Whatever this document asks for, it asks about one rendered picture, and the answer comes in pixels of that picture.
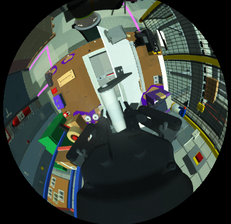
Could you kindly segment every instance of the black fence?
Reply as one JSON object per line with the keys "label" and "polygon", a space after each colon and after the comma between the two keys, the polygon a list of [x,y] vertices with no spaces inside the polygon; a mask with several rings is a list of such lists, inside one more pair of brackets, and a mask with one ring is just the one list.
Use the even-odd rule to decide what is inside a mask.
{"label": "black fence", "polygon": [[168,50],[165,47],[161,50],[171,99],[187,108],[186,116],[220,152],[227,127],[228,100],[217,58],[208,41],[187,18],[163,3],[156,5],[143,22],[153,33],[156,30],[164,33]]}

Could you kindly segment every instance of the brown tabletop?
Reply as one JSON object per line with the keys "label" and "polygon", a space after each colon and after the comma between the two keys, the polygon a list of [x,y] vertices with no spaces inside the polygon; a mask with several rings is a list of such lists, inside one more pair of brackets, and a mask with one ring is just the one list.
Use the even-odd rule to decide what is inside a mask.
{"label": "brown tabletop", "polygon": [[[134,36],[135,33],[127,32],[127,34],[131,35],[131,37],[127,37],[127,40],[134,42],[136,39]],[[61,111],[62,113],[65,111],[70,112],[71,114],[68,118],[71,118],[75,111],[90,112],[100,105],[100,100],[97,97],[82,57],[103,47],[104,45],[101,38],[97,39],[96,42],[89,42],[69,53],[69,56],[66,55],[59,60],[56,63],[57,70],[52,69],[52,67],[49,69],[49,71],[52,69],[52,73],[56,70],[56,73],[52,75],[54,85],[50,87],[50,89],[57,88],[57,93],[53,96],[62,94],[66,107],[61,109]],[[148,88],[154,84],[153,76],[162,75],[160,64],[157,55],[148,55],[145,45],[137,47],[136,52],[143,72],[145,91],[147,91]],[[60,87],[57,80],[70,70],[73,70],[75,78]]]}

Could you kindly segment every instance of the tape roll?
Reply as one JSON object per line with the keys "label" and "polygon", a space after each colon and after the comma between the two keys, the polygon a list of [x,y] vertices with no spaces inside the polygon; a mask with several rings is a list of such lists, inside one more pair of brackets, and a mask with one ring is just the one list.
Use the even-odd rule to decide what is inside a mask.
{"label": "tape roll", "polygon": [[71,142],[75,142],[76,140],[72,139],[71,136],[76,135],[79,137],[81,133],[82,133],[82,130],[79,127],[72,126],[67,133],[67,137]]}

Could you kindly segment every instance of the yellow beam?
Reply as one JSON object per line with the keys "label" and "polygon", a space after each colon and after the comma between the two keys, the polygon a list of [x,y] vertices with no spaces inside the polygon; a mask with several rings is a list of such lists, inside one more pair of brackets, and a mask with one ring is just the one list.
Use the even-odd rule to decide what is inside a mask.
{"label": "yellow beam", "polygon": [[196,55],[168,55],[163,56],[164,60],[188,60],[188,61],[197,61],[201,63],[212,64],[214,66],[220,67],[220,64],[217,59],[206,57],[206,56],[196,56]]}
{"label": "yellow beam", "polygon": [[156,1],[139,19],[140,23],[143,23],[144,19],[148,16],[149,13],[151,13],[159,4],[161,4],[160,1]]}
{"label": "yellow beam", "polygon": [[209,146],[209,148],[211,149],[212,153],[214,154],[215,158],[217,159],[219,153],[218,151],[214,148],[214,145],[212,144],[212,142],[210,142],[210,140],[208,139],[208,137],[204,134],[204,132],[193,122],[191,121],[190,118],[188,118],[186,115],[183,117],[185,119],[185,121],[192,126],[195,130],[197,129],[200,132],[200,136],[202,137],[202,139],[205,141],[205,143]]}

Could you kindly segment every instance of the pink line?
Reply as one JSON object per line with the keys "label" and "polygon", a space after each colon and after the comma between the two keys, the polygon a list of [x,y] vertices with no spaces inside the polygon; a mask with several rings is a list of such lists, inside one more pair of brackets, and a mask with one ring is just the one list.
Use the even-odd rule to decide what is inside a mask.
{"label": "pink line", "polygon": [[[130,10],[128,9],[127,6],[126,6],[126,10],[128,11],[128,14],[131,16],[131,18],[132,18],[132,20],[133,20],[133,22],[134,22],[134,24],[135,24],[137,30],[140,31],[139,26],[138,26],[136,20],[134,19],[132,13],[130,12]],[[49,59],[49,63],[50,63],[50,65],[51,65],[51,67],[53,66],[53,65],[52,65],[52,62],[51,62],[51,57],[50,57],[50,54],[49,54],[49,50],[48,50],[48,45],[47,45],[47,46],[42,50],[42,52],[39,54],[39,56],[35,59],[35,61],[33,62],[33,64],[30,66],[29,71],[30,71],[30,69],[32,68],[32,66],[35,64],[35,62],[38,60],[38,58],[41,56],[41,54],[42,54],[45,50],[47,51],[47,56],[48,56],[48,59]],[[39,97],[40,94],[41,94],[47,87],[48,87],[48,84],[39,92],[39,94],[38,94],[37,96]]]}

